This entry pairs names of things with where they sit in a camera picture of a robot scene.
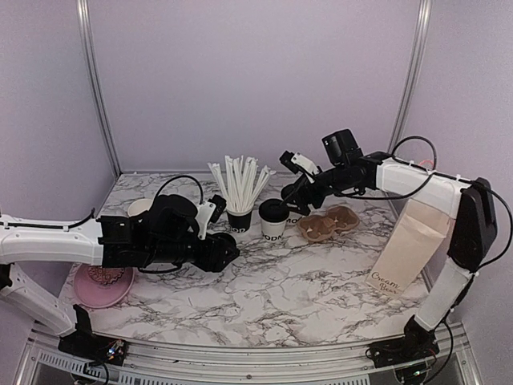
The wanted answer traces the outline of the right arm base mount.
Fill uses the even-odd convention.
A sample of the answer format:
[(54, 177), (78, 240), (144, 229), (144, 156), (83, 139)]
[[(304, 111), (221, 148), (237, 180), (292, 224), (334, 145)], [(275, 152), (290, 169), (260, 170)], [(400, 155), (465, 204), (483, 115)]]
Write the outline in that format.
[(438, 353), (434, 329), (424, 329), (412, 316), (402, 337), (372, 342), (366, 350), (366, 357), (373, 361), (375, 368), (381, 368), (434, 357)]

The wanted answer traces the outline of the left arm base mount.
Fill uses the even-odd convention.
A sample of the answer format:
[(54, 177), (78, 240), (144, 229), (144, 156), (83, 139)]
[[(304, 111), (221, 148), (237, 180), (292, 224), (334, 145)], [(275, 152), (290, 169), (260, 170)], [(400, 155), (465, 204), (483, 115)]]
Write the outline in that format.
[(59, 338), (59, 351), (97, 363), (122, 366), (127, 353), (127, 341), (95, 334), (87, 311), (80, 305), (73, 305), (73, 309), (76, 315), (75, 329), (71, 334)]

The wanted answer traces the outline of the brown cardboard cup carrier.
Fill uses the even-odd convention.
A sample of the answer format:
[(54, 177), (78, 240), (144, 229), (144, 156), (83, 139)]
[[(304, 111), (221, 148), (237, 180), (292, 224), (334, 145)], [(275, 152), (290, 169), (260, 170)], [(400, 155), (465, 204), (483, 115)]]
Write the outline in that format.
[(339, 205), (328, 209), (324, 214), (302, 217), (297, 227), (304, 239), (318, 243), (331, 238), (335, 233), (348, 232), (360, 223), (357, 214), (349, 207)]

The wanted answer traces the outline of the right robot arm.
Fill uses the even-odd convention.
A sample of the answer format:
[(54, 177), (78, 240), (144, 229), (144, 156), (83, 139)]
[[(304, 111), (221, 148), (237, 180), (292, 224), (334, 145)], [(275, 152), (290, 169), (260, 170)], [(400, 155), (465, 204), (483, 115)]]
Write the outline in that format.
[(489, 261), (498, 225), (494, 201), (498, 199), (483, 178), (464, 180), (401, 160), (394, 153), (364, 154), (352, 132), (344, 129), (323, 138), (332, 168), (322, 171), (298, 152), (284, 152), (280, 162), (300, 177), (282, 190), (284, 202), (307, 215), (327, 196), (365, 200), (366, 191), (379, 190), (384, 200), (410, 198), (446, 214), (455, 221), (448, 259), (429, 296), (407, 323), (405, 336), (397, 343), (404, 359), (414, 359), (428, 346), (433, 332), (464, 298), (474, 276)]

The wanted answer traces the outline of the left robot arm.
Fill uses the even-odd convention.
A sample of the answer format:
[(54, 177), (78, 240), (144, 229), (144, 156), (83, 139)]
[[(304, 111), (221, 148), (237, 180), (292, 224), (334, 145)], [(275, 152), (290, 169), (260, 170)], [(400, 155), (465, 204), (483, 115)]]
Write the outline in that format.
[(227, 201), (219, 195), (194, 203), (157, 191), (149, 209), (133, 217), (88, 217), (77, 222), (28, 221), (1, 216), (1, 298), (49, 327), (85, 357), (101, 350), (89, 314), (43, 289), (21, 269), (29, 261), (71, 262), (102, 268), (190, 263), (219, 273), (240, 251), (227, 233), (209, 233)]

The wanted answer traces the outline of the kraft paper bag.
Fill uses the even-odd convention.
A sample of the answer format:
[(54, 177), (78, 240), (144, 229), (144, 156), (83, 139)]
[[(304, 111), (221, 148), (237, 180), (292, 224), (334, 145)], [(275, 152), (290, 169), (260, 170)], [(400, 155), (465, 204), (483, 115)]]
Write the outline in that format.
[(401, 297), (446, 239), (452, 222), (438, 209), (407, 201), (366, 284), (390, 298)]

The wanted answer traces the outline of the white paper coffee cup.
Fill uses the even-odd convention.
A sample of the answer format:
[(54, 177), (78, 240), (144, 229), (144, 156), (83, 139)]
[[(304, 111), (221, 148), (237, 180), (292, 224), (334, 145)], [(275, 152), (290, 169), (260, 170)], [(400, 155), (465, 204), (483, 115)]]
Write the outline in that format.
[(297, 224), (297, 222), (302, 218), (302, 216), (289, 216), (289, 218), (286, 220), (285, 224), (287, 226), (294, 226)]

